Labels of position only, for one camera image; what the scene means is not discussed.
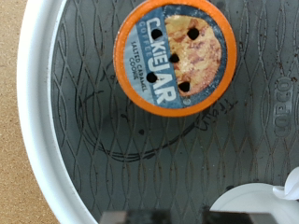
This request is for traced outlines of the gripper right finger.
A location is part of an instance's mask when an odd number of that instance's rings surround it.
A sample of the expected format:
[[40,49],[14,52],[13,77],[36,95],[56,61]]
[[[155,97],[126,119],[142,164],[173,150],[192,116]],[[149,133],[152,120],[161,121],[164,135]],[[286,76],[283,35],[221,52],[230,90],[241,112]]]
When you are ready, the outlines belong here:
[[205,210],[203,224],[278,224],[267,213],[243,213]]

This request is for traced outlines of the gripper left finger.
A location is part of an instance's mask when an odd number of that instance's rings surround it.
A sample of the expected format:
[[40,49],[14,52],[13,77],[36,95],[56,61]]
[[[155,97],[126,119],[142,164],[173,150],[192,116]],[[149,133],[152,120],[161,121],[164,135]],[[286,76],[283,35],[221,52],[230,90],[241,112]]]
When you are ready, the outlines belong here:
[[99,224],[172,224],[169,210],[128,210],[105,212]]

